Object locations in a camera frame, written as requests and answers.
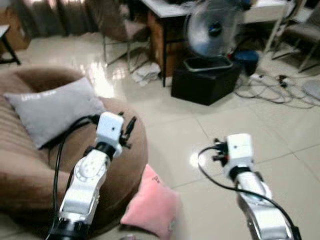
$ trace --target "cardboard box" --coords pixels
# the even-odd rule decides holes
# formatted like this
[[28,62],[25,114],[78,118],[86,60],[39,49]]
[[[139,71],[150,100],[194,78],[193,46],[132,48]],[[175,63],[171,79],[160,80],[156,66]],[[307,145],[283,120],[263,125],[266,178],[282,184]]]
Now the cardboard box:
[[[10,29],[5,36],[13,50],[16,51],[28,48],[31,40],[25,35],[18,15],[12,7],[0,8],[0,25],[10,25]],[[6,51],[7,49],[1,42],[0,53],[4,53]]]
[[[180,21],[170,22],[167,28],[167,40],[184,38],[184,19]],[[151,29],[151,56],[163,69],[163,25],[151,11],[148,12],[148,26]],[[167,43],[166,45],[166,76],[173,75],[175,67],[177,67],[183,59],[189,55],[189,51],[184,42]]]

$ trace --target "black box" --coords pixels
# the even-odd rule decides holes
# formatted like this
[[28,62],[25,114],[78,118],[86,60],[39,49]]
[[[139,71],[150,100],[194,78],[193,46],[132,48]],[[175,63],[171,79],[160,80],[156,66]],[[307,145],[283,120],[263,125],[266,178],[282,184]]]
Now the black box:
[[233,63],[228,69],[191,72],[181,64],[173,73],[171,96],[211,105],[234,90],[241,69]]
[[165,0],[165,1],[169,4],[178,4],[178,5],[180,5],[184,2],[188,2],[188,0]]

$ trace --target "white robotic arm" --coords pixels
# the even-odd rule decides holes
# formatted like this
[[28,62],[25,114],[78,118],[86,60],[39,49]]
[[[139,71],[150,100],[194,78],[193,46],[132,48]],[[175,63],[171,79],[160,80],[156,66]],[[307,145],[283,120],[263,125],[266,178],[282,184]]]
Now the white robotic arm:
[[299,229],[293,225],[291,219],[288,219],[285,211],[271,200],[271,190],[263,182],[260,174],[254,170],[252,141],[249,134],[229,135],[226,142],[216,139],[215,145],[207,149],[217,151],[213,160],[221,161],[224,176],[232,180],[235,188],[217,183],[199,165],[200,170],[220,187],[238,192],[237,202],[246,216],[253,240],[301,240]]
[[113,157],[122,153],[122,146],[134,128],[133,117],[123,133],[121,115],[104,112],[96,129],[96,146],[89,147],[74,167],[73,177],[62,201],[58,220],[47,240],[85,240],[99,203],[100,188]]

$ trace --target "blue container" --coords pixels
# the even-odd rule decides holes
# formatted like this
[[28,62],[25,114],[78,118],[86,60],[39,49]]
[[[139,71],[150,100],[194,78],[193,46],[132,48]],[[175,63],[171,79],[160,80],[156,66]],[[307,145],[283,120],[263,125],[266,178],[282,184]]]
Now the blue container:
[[236,51],[233,54],[233,61],[243,66],[245,74],[251,76],[255,73],[258,62],[259,54],[254,50]]

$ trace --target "white tile floor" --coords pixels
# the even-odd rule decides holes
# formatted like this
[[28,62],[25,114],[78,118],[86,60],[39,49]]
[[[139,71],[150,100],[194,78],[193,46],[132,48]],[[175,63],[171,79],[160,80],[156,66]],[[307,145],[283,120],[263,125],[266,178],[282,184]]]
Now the white tile floor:
[[[112,58],[125,51],[125,45],[112,45]],[[320,239],[320,109],[293,109],[259,100],[244,100],[230,94],[211,106],[170,96],[170,87],[160,81],[140,87],[128,75],[120,60],[106,67],[102,38],[82,37],[34,39],[26,51],[18,52],[24,65],[63,65],[82,71],[91,78],[103,97],[127,100],[141,114],[147,131],[149,163],[161,178],[181,195],[182,209],[172,236],[176,240],[248,240],[245,218],[236,195],[212,185],[196,167],[196,154],[215,137],[249,133],[253,137],[257,168],[273,191],[274,199],[292,216],[304,240]],[[269,75],[305,77],[320,72],[314,68],[297,74],[294,58],[263,61],[260,71]],[[0,71],[14,64],[1,65]],[[218,164],[206,162],[208,171],[222,182]],[[115,228],[97,240],[119,240],[131,231]],[[136,233],[140,240],[157,239]],[[0,238],[37,239],[0,217]]]

